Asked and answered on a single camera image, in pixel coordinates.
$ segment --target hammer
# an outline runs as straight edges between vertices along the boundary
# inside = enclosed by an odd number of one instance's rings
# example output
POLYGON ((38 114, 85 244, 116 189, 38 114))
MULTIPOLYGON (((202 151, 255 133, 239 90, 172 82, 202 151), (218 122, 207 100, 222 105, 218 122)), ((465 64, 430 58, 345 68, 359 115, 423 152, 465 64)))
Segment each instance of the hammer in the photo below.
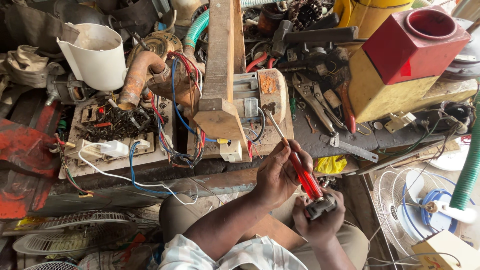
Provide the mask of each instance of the hammer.
POLYGON ((281 21, 280 26, 273 35, 273 46, 270 53, 276 57, 285 54, 289 43, 300 42, 351 42, 358 37, 357 26, 317 29, 311 31, 292 32, 291 21, 281 21))

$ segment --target red plastic box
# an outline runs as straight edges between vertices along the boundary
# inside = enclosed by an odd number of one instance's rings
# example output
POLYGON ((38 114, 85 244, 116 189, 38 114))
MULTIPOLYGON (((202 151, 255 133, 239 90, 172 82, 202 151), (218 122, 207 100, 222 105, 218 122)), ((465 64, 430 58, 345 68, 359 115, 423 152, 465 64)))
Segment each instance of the red plastic box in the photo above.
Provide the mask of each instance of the red plastic box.
POLYGON ((391 14, 363 44, 385 85, 439 76, 470 40, 441 7, 391 14))

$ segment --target white charger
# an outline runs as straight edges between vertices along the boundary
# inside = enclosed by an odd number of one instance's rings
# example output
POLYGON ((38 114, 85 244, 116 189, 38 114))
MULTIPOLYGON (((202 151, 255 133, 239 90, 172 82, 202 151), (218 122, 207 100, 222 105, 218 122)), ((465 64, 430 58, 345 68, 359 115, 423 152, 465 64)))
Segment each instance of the white charger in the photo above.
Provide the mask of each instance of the white charger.
POLYGON ((119 141, 109 141, 101 145, 100 152, 112 157, 122 157, 128 154, 128 146, 119 141))

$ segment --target pliers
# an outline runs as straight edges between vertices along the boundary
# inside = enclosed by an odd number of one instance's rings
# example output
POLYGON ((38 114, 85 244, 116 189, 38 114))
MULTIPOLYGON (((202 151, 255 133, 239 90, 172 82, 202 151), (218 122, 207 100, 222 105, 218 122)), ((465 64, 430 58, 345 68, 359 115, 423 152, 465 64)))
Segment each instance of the pliers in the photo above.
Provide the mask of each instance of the pliers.
POLYGON ((305 77, 304 75, 296 72, 293 75, 293 86, 302 96, 302 98, 312 107, 312 109, 317 114, 318 118, 322 121, 325 127, 330 132, 331 136, 334 136, 337 132, 333 128, 333 123, 341 129, 347 130, 347 127, 335 116, 333 111, 328 106, 322 92, 320 91, 320 86, 318 82, 312 81, 305 77))

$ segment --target white plug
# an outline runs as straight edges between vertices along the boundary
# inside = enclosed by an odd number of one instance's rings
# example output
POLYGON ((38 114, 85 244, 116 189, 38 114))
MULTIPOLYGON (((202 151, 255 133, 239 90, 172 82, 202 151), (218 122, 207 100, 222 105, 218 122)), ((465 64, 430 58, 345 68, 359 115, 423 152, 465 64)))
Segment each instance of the white plug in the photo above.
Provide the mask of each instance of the white plug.
POLYGON ((112 156, 114 158, 128 155, 128 150, 128 146, 119 141, 105 142, 103 145, 101 145, 100 148, 101 153, 112 156))
POLYGON ((138 139, 138 140, 134 140, 132 142, 132 145, 134 145, 136 142, 140 142, 139 144, 137 144, 136 148, 137 149, 147 149, 147 148, 150 148, 150 142, 149 141, 145 141, 145 140, 142 140, 142 139, 138 139))

